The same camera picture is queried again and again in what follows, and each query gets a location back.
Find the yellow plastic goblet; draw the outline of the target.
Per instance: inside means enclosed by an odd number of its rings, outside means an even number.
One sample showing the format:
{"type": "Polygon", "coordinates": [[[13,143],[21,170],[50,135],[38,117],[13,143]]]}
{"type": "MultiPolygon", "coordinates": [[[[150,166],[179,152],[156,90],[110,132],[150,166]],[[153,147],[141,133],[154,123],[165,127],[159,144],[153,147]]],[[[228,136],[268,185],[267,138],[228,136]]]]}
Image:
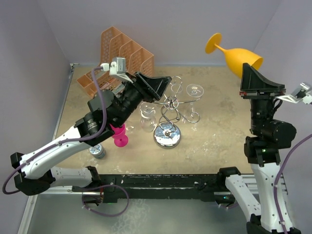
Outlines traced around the yellow plastic goblet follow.
{"type": "Polygon", "coordinates": [[[215,49],[219,49],[224,55],[228,68],[238,78],[242,78],[244,63],[248,63],[256,70],[261,67],[263,58],[260,55],[244,48],[224,49],[220,46],[221,41],[222,35],[220,33],[212,35],[206,44],[205,53],[210,54],[215,49]]]}

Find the pink plastic goblet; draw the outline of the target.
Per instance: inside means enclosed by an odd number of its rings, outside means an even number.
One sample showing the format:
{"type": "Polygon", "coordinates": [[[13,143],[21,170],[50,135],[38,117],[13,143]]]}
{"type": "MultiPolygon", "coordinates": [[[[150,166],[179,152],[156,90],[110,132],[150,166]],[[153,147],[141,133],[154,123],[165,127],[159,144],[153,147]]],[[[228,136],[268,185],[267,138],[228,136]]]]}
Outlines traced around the pink plastic goblet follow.
{"type": "Polygon", "coordinates": [[[112,124],[110,124],[112,130],[114,131],[114,134],[112,135],[112,138],[114,139],[114,144],[117,147],[125,147],[128,144],[128,137],[126,136],[126,127],[125,124],[123,124],[121,127],[114,127],[112,124]]]}

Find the clear champagne flute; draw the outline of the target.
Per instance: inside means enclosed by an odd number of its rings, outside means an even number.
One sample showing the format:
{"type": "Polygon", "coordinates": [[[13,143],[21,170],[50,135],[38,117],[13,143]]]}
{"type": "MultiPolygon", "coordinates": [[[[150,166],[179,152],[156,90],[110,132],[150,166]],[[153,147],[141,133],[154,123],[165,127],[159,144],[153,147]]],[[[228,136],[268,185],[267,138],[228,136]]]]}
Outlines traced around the clear champagne flute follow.
{"type": "Polygon", "coordinates": [[[195,109],[195,104],[201,100],[204,94],[204,88],[199,84],[189,84],[186,88],[186,93],[189,96],[185,111],[185,122],[196,124],[200,121],[200,114],[195,109]]]}

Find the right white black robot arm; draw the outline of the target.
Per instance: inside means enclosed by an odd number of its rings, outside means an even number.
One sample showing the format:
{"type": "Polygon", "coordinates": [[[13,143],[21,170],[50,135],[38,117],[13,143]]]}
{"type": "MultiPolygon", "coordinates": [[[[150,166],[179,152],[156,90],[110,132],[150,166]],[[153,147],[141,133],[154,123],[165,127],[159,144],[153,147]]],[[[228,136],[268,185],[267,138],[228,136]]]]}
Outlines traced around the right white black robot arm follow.
{"type": "Polygon", "coordinates": [[[296,136],[296,128],[274,119],[286,91],[283,84],[265,78],[248,63],[242,65],[240,96],[251,105],[252,136],[245,138],[244,154],[256,180],[255,198],[237,168],[223,168],[217,186],[229,190],[247,220],[249,234],[299,234],[288,212],[281,183],[279,151],[288,149],[296,136]]]}

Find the clear round wine glass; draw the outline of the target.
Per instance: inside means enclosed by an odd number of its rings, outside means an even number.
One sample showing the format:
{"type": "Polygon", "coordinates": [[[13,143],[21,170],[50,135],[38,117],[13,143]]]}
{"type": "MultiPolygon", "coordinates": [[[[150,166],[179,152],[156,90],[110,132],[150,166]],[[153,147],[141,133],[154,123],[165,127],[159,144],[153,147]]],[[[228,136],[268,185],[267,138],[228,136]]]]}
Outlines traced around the clear round wine glass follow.
{"type": "Polygon", "coordinates": [[[156,106],[153,103],[142,102],[139,107],[141,128],[148,133],[154,131],[156,123],[156,106]]]}

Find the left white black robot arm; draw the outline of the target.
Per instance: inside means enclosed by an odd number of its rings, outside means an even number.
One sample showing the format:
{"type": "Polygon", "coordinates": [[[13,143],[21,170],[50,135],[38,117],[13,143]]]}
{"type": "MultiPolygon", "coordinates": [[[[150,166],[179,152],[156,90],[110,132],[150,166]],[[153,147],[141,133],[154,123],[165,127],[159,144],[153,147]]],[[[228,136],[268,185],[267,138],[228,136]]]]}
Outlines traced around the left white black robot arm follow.
{"type": "Polygon", "coordinates": [[[123,76],[125,88],[119,97],[111,90],[98,89],[88,101],[90,111],[59,138],[31,153],[16,152],[10,156],[15,170],[9,177],[14,179],[16,193],[38,195],[49,188],[68,185],[89,191],[100,187],[95,167],[62,169],[57,165],[111,138],[142,102],[159,101],[172,81],[171,77],[148,77],[141,72],[123,76]]]}

